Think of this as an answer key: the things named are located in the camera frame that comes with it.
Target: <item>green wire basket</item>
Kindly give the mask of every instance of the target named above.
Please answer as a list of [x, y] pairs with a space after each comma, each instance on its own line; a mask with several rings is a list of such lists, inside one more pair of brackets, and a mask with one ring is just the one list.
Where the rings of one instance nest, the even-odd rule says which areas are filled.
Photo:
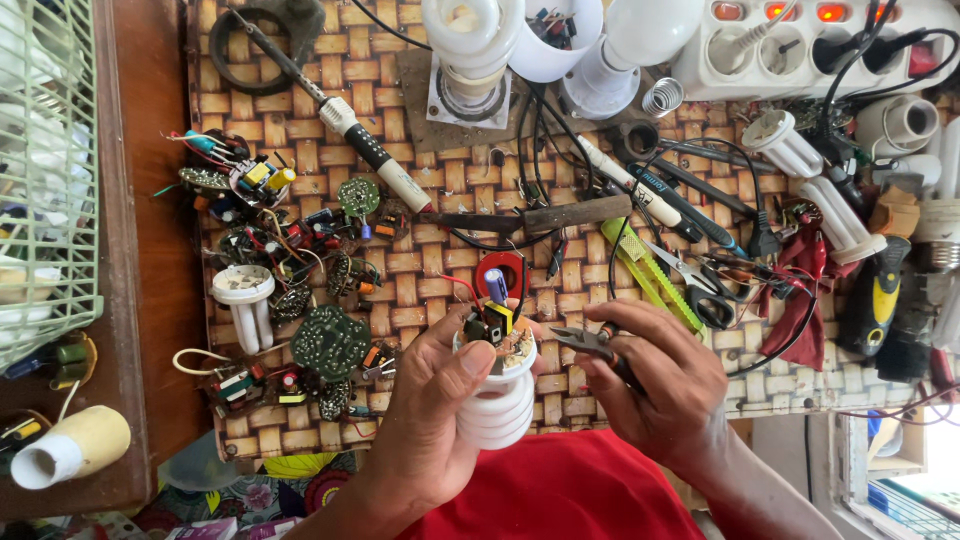
[[103, 311], [94, 1], [0, 0], [0, 374]]

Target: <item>red ferrite ring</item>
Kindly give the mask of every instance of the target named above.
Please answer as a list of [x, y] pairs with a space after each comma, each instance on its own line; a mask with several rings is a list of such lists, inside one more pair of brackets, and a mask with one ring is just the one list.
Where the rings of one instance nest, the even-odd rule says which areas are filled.
[[[510, 298], [520, 298], [523, 290], [523, 283], [520, 277], [523, 276], [523, 260], [516, 254], [510, 252], [491, 253], [477, 264], [476, 271], [473, 273], [473, 287], [477, 291], [477, 296], [484, 298], [490, 296], [487, 290], [487, 283], [483, 280], [483, 275], [493, 268], [503, 272], [504, 279], [507, 280], [507, 294]], [[527, 271], [527, 292], [530, 291], [530, 272]]]

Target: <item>hand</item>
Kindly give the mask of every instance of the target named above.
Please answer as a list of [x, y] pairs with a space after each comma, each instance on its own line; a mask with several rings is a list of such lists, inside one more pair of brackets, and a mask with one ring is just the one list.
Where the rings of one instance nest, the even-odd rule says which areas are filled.
[[[486, 379], [496, 353], [486, 341], [451, 353], [453, 334], [469, 311], [452, 309], [411, 344], [396, 368], [390, 406], [357, 475], [375, 485], [365, 491], [388, 497], [378, 502], [378, 512], [394, 508], [412, 523], [456, 497], [473, 475], [480, 451], [457, 435], [455, 414]], [[539, 341], [540, 325], [530, 326]], [[543, 371], [539, 355], [531, 371]]]
[[646, 391], [641, 396], [600, 358], [578, 354], [590, 391], [613, 431], [657, 463], [690, 481], [723, 463], [728, 427], [723, 402], [727, 375], [717, 356], [673, 315], [636, 300], [584, 307], [591, 321], [611, 321], [610, 348], [626, 358]]

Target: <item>electrolytic capacitor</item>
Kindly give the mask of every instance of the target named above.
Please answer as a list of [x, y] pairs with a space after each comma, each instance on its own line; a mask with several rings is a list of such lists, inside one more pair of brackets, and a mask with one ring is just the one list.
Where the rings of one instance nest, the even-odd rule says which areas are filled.
[[487, 284], [487, 290], [490, 291], [490, 299], [501, 306], [507, 306], [507, 280], [503, 278], [503, 272], [498, 268], [488, 270], [483, 275], [483, 281]]

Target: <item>red shirt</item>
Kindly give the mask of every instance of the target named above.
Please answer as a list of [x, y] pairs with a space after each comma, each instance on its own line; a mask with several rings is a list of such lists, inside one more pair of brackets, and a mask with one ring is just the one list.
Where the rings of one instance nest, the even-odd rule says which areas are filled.
[[698, 539], [657, 464], [611, 430], [481, 452], [467, 488], [399, 538]]

